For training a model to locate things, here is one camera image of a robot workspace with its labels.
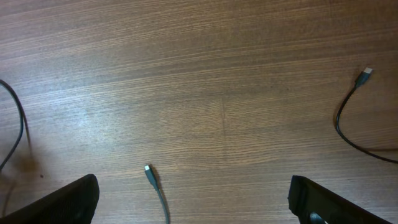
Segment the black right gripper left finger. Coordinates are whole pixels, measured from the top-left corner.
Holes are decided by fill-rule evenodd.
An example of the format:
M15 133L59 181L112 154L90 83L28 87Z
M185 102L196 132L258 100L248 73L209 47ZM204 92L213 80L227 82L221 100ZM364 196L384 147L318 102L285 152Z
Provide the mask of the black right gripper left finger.
M84 177L19 209L4 218L4 224L90 224L100 197L95 175Z

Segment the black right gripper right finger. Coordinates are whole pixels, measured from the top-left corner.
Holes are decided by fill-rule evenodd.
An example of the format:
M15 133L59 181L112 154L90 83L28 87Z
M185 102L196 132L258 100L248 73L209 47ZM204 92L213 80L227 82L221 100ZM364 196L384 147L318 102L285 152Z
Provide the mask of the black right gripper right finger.
M300 223L391 224L304 176L292 176L288 201Z

